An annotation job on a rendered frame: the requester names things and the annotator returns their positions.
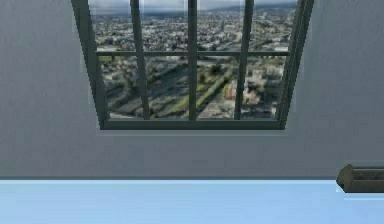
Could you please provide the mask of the dark green framed window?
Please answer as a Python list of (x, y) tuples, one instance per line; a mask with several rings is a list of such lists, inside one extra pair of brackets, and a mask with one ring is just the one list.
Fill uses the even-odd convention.
[[(88, 0), (70, 1), (92, 98), (95, 104), (97, 122), (102, 130), (283, 130), (286, 128), (293, 90), (315, 0), (298, 0), (292, 36), (286, 51), (253, 52), (249, 50), (249, 41), (254, 2), (253, 0), (245, 0), (241, 49), (226, 53), (240, 59), (234, 118), (232, 120), (200, 120), (197, 115), (197, 58), (199, 56), (218, 56), (220, 54), (218, 51), (199, 51), (197, 49), (197, 0), (188, 0), (188, 45), (187, 49), (181, 53), (188, 58), (189, 84), (189, 114), (183, 120), (152, 120), (150, 118), (144, 58), (146, 56), (169, 56), (172, 53), (169, 51), (145, 51), (143, 49), (139, 0), (130, 0), (135, 41), (135, 49), (133, 51), (98, 51), (94, 40)], [(140, 96), (143, 105), (142, 119), (116, 119), (109, 115), (104, 82), (99, 66), (99, 58), (101, 56), (135, 56), (137, 58)], [(247, 59), (250, 56), (285, 56), (287, 58), (277, 114), (273, 119), (244, 120), (241, 118), (242, 91), (244, 90)]]

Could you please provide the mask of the dark brown wooden furniture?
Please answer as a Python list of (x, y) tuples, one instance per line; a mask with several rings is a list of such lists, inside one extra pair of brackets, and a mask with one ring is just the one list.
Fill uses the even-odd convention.
[(339, 171), (336, 183), (345, 193), (384, 193), (384, 166), (347, 164)]

